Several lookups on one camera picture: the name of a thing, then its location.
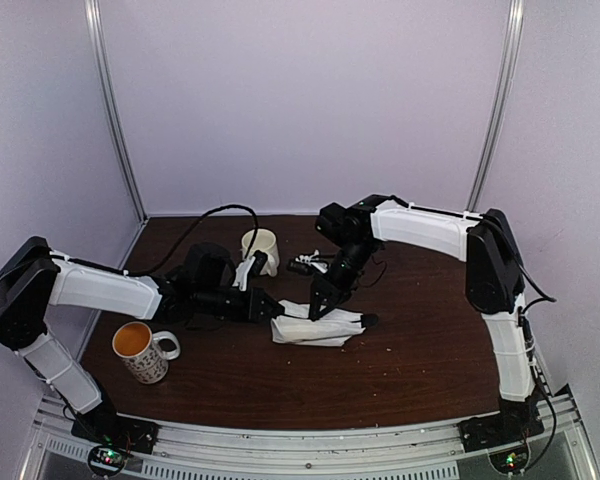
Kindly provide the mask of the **white paper bag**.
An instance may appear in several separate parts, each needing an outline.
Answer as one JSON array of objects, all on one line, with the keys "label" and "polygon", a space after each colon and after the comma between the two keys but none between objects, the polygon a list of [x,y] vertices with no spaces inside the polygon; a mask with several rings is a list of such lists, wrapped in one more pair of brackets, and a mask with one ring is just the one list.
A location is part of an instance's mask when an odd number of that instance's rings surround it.
[{"label": "white paper bag", "polygon": [[336,309],[320,320],[308,318],[309,305],[281,300],[284,313],[270,321],[272,341],[314,347],[342,347],[349,339],[365,332],[360,312]]}]

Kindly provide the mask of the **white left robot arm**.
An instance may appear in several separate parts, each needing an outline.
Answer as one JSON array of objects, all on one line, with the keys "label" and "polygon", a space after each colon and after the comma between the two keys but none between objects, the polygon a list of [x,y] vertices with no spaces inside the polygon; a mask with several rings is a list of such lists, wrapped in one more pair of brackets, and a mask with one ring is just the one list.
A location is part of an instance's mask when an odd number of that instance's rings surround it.
[{"label": "white left robot arm", "polygon": [[166,274],[129,272],[72,258],[29,238],[0,270],[0,344],[22,356],[71,407],[78,422],[103,444],[124,433],[104,388],[52,334],[48,306],[113,312],[162,324],[195,314],[258,323],[283,307],[249,281],[266,263],[257,251],[236,264],[214,243],[193,245],[184,262]]}]

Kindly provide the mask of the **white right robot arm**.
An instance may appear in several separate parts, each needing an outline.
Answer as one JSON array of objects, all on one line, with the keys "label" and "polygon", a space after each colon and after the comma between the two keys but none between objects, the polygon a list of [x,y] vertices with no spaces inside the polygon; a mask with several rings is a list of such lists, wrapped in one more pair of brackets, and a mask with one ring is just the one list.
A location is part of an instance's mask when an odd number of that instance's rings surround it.
[{"label": "white right robot arm", "polygon": [[451,212],[418,206],[395,195],[370,195],[344,207],[331,203],[316,230],[338,251],[314,275],[308,316],[317,321],[348,301],[371,257],[386,243],[422,248],[453,258],[465,268],[465,297],[486,324],[499,374],[499,413],[492,430],[515,440],[537,419],[540,398],[534,337],[528,320],[531,287],[539,302],[553,302],[531,278],[506,215]]}]

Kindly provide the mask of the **patterned mug orange inside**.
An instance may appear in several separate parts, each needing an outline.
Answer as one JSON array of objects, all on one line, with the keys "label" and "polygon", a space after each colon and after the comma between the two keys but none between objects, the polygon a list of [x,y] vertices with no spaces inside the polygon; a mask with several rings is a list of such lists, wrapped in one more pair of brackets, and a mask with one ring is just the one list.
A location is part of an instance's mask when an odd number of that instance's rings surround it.
[{"label": "patterned mug orange inside", "polygon": [[121,326],[112,338],[112,349],[133,377],[143,385],[162,381],[170,362],[180,357],[181,346],[169,331],[153,332],[139,321]]}]

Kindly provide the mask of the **cream ceramic mug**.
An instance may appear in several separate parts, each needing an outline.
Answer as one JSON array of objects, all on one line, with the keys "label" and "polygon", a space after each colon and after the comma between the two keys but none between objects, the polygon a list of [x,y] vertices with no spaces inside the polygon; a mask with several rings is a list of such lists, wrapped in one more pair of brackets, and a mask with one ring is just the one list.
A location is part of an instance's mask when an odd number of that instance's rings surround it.
[{"label": "cream ceramic mug", "polygon": [[242,259],[249,259],[256,251],[267,255],[267,260],[260,274],[270,277],[278,275],[280,257],[276,235],[267,229],[252,229],[242,235],[241,253]]}]

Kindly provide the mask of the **aluminium front rail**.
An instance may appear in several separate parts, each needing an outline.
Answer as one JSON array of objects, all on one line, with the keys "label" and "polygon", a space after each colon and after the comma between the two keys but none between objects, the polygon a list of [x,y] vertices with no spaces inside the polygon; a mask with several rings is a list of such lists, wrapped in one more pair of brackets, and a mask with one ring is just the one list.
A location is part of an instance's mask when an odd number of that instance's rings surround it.
[{"label": "aluminium front rail", "polygon": [[598,479],[573,397],[538,405],[545,432],[521,443],[465,449],[458,420],[345,430],[249,430],[161,421],[151,453],[118,479],[501,479],[495,463],[529,453],[525,479]]}]

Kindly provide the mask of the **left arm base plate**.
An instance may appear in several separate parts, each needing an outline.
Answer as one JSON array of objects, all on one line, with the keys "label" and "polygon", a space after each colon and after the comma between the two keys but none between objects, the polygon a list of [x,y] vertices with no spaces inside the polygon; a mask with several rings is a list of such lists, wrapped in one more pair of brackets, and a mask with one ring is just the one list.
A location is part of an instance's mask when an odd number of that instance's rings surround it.
[{"label": "left arm base plate", "polygon": [[84,416],[78,415],[73,420],[71,434],[124,452],[151,454],[158,437],[158,430],[159,427],[154,422],[124,416],[117,416],[113,426],[105,430],[102,426],[90,424]]}]

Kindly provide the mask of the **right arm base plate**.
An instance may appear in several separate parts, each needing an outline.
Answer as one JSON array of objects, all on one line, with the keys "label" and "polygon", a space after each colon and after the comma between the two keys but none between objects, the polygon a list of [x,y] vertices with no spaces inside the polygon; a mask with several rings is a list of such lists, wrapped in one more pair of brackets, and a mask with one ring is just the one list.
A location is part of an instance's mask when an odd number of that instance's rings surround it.
[{"label": "right arm base plate", "polygon": [[484,417],[472,417],[458,424],[465,452],[491,449],[542,434],[545,429],[539,418],[522,418],[502,412]]}]

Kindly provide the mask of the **left aluminium corner post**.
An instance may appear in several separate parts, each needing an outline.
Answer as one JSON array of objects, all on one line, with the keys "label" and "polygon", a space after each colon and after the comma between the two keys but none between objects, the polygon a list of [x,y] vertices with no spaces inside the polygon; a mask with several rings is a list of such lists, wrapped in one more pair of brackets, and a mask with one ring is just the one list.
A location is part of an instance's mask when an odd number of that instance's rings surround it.
[{"label": "left aluminium corner post", "polygon": [[115,97],[114,84],[111,76],[102,25],[100,2],[97,0],[85,0],[84,7],[87,30],[104,102],[106,123],[111,136],[115,157],[120,167],[123,184],[130,197],[135,216],[138,222],[143,224],[147,222],[148,215],[131,165],[123,125]]}]

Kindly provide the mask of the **aluminium corner post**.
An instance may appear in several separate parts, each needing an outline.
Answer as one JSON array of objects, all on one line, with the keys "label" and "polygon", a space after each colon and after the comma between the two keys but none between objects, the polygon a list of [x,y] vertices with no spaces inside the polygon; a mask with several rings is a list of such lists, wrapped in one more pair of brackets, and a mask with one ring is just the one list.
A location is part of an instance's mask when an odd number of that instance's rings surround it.
[{"label": "aluminium corner post", "polygon": [[104,102],[106,123],[111,136],[115,157],[120,167],[123,184],[130,197],[135,216],[138,222],[143,224],[147,222],[148,215],[131,165],[123,125],[115,97],[114,84],[111,76],[102,25],[100,2],[97,0],[85,0],[84,7],[87,30]]},{"label": "aluminium corner post", "polygon": [[525,1],[511,0],[509,2],[508,19],[503,39],[495,93],[478,166],[465,207],[467,211],[477,210],[493,164],[498,140],[504,123],[510,90],[516,73],[523,36],[524,17]]}]

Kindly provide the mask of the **right aluminium corner post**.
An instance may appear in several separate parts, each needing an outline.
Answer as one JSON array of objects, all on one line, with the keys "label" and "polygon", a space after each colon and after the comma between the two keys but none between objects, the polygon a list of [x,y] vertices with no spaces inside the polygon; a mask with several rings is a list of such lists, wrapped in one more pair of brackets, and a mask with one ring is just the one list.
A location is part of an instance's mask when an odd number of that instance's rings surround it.
[{"label": "right aluminium corner post", "polygon": [[511,0],[509,2],[508,19],[503,39],[495,93],[478,166],[465,207],[467,211],[477,210],[493,164],[498,140],[504,123],[510,90],[516,73],[523,36],[524,17],[525,1]]}]

